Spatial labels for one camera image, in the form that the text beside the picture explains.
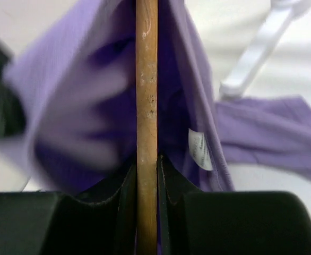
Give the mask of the purple t shirt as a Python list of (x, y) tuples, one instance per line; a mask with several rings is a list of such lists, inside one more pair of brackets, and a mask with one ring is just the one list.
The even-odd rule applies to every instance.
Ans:
[[(234, 192), (228, 163), (311, 180), (311, 108), (299, 96), (215, 101), (183, 1), (159, 1), (158, 157), (204, 192)], [(136, 152), (136, 3), (79, 1), (11, 62), (4, 78), (27, 125), (22, 164), (81, 193)]]

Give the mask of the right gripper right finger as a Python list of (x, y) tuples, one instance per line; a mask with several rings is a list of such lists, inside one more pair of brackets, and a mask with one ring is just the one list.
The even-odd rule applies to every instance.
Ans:
[(311, 254), (311, 218), (288, 192), (204, 192), (158, 157), (159, 254)]

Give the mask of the wooden clothes hanger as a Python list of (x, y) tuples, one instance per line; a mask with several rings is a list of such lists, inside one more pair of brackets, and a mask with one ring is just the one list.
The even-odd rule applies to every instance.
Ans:
[(157, 254), (158, 2), (136, 1), (137, 254)]

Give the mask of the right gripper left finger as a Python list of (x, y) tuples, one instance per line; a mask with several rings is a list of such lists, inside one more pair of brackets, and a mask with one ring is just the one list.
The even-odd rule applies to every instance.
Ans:
[(133, 254), (135, 234), (133, 160), (75, 197), (0, 193), (0, 254)]

